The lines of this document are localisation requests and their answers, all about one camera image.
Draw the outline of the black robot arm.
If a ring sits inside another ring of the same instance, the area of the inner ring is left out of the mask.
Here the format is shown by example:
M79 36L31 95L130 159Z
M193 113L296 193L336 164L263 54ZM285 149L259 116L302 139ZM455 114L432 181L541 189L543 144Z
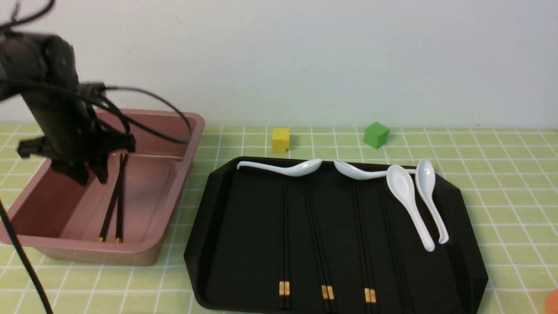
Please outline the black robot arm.
M135 151L136 141L103 83L80 83L74 49L54 34L1 35L1 99L21 96L43 135L20 141L17 153L50 159L51 169L86 185L94 173L105 184L108 159Z

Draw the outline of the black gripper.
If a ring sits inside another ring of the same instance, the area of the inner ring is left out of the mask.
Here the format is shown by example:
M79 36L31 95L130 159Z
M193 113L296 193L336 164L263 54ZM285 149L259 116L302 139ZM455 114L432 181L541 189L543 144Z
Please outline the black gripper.
M51 169L81 186L89 181L85 163L101 184L106 184L109 155L114 151L136 150L136 139L125 119L119 131L98 119L92 105L105 99L103 83L80 84L76 91L48 91L33 88L22 98L38 123L42 137L20 141L17 153L52 159Z

